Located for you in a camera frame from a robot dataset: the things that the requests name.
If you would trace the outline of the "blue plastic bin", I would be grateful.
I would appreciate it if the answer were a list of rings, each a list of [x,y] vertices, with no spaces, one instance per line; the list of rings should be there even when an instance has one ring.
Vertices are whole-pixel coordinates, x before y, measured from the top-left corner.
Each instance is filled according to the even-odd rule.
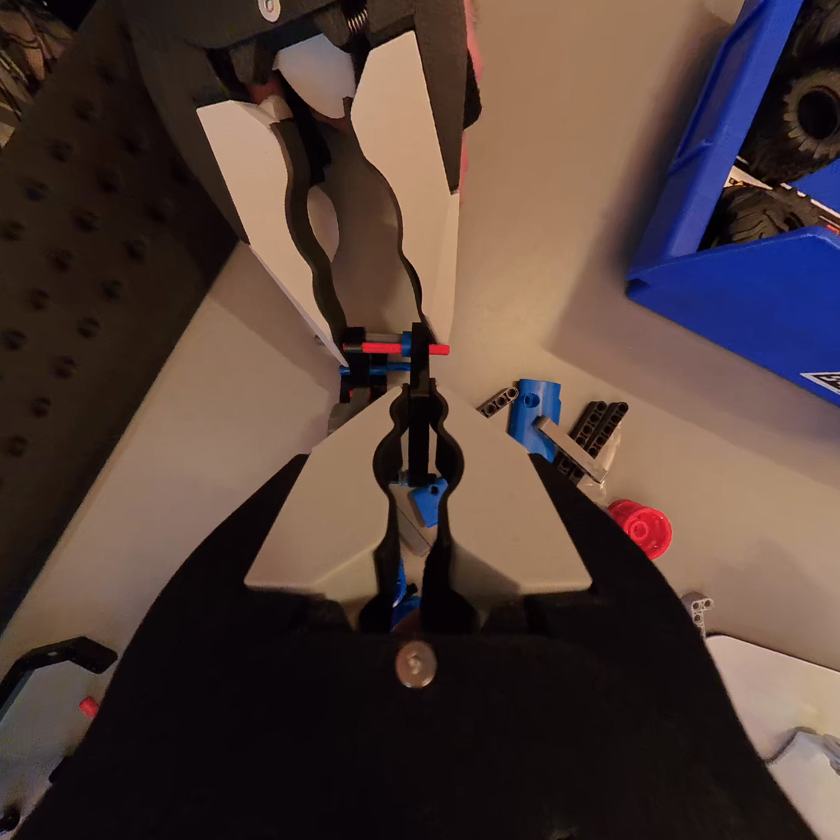
[[[838,235],[699,251],[804,2],[744,2],[627,272],[640,306],[838,406]],[[790,184],[838,211],[838,159]]]

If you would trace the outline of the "grey toy motor assembly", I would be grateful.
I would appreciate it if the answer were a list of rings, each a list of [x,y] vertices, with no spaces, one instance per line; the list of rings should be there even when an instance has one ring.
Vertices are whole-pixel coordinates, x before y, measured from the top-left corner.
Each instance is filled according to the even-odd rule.
[[[375,333],[362,327],[347,328],[343,332],[342,341],[342,346],[345,343],[360,342],[410,343],[411,332]],[[383,396],[390,380],[410,371],[410,360],[396,355],[348,353],[343,354],[343,357],[346,364],[339,367],[339,401],[333,405],[329,414],[328,436]]]

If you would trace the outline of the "black angled long toy beam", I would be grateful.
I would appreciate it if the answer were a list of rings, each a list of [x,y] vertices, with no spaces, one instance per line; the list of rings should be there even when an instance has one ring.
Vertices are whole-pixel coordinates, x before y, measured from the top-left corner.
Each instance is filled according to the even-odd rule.
[[[77,636],[31,649],[16,659],[1,680],[1,719],[5,719],[30,677],[40,669],[70,663],[101,675],[119,658],[117,651],[87,636]]]

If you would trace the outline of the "blue toy wheel rim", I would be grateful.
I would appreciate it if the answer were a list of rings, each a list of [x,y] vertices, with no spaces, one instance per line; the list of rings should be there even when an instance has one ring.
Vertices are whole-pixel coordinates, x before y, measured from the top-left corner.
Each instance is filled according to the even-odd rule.
[[[391,631],[395,632],[408,619],[414,619],[421,606],[418,587],[406,578],[404,563],[400,560],[393,596]]]

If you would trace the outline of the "red toy wheel rim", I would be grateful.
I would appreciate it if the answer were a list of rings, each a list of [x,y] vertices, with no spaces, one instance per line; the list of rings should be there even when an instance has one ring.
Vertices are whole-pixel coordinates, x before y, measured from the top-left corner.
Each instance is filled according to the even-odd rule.
[[[670,548],[674,530],[662,511],[621,499],[610,504],[607,512],[651,561],[660,559]]]

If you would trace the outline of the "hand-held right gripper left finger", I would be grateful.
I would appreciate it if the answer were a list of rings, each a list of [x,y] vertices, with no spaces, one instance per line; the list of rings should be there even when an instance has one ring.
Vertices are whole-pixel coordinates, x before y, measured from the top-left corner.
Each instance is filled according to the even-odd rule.
[[[391,631],[400,546],[375,453],[399,431],[392,405],[403,396],[391,388],[305,458],[247,572],[251,591],[357,606],[363,633]]]

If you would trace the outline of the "grey desk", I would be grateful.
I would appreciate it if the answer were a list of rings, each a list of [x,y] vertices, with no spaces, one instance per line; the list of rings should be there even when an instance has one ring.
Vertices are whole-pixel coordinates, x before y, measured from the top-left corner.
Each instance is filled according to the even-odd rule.
[[[838,664],[838,410],[625,298],[647,221],[615,217],[665,113],[639,73],[685,2],[480,2],[486,73],[460,208],[454,359],[435,387],[587,374],[630,396],[619,494],[673,518],[724,625]],[[815,838],[765,767],[671,584],[530,456],[592,583],[473,633],[363,633],[359,607],[245,577],[326,438],[335,363],[236,235],[9,623],[7,658],[87,636],[119,658],[77,744],[70,663],[28,683],[36,803],[2,743],[16,838]]]

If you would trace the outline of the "red toy axle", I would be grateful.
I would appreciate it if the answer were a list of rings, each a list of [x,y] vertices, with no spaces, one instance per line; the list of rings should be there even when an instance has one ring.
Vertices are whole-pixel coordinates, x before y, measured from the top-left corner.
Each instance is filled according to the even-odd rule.
[[[430,343],[427,346],[427,353],[430,356],[447,356],[450,354],[450,351],[450,346],[446,344]],[[345,343],[342,346],[342,352],[344,354],[396,355],[401,359],[409,359],[413,354],[413,346],[405,342]]]

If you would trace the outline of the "white stand base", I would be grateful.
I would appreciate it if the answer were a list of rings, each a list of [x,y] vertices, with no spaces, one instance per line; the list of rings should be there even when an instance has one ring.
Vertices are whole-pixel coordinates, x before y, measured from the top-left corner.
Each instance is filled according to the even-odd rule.
[[[761,759],[796,727],[839,737],[837,671],[727,635],[706,643]],[[839,838],[839,776],[821,752],[798,744],[765,767],[817,837]]]

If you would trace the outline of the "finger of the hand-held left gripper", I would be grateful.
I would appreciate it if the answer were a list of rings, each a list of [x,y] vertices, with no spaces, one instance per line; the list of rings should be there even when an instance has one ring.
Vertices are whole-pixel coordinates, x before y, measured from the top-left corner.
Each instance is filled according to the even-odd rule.
[[[308,155],[288,106],[278,98],[264,106],[226,100],[196,116],[251,252],[327,351],[349,364],[331,258],[310,219]]]
[[[450,192],[412,30],[369,53],[350,107],[368,164],[395,206],[398,248],[418,284],[418,308],[439,343],[455,313],[460,196]]]

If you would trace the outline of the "grey toy beam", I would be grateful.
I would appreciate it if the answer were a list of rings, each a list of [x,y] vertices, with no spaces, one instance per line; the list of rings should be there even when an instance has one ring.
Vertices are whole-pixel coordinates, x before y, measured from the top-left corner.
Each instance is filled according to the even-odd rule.
[[[607,468],[591,456],[585,448],[577,444],[570,435],[565,434],[550,417],[538,416],[533,422],[533,427],[542,436],[551,440],[563,457],[574,463],[596,484],[603,484],[607,477]]]

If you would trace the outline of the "blue flat toy panel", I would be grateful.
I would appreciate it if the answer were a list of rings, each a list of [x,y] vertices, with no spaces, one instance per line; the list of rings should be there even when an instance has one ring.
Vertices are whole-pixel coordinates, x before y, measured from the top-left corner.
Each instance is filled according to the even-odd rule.
[[[436,476],[425,486],[418,486],[409,491],[408,499],[412,510],[424,528],[434,529],[438,525],[438,506],[447,488],[447,480]]]

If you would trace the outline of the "blue curved toy panel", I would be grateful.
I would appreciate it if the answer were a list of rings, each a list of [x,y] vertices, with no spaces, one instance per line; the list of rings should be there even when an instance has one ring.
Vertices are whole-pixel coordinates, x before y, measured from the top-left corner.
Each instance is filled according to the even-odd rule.
[[[536,427],[540,417],[560,422],[561,384],[552,381],[520,379],[518,396],[511,404],[508,434],[531,455],[541,455],[550,463],[557,456],[555,443]]]

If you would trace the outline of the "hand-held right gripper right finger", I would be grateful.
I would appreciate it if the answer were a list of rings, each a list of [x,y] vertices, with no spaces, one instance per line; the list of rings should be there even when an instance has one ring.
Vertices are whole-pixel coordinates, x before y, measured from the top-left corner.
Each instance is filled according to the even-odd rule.
[[[431,401],[447,486],[424,567],[423,630],[470,634],[496,606],[588,589],[592,578],[527,450],[447,387]]]

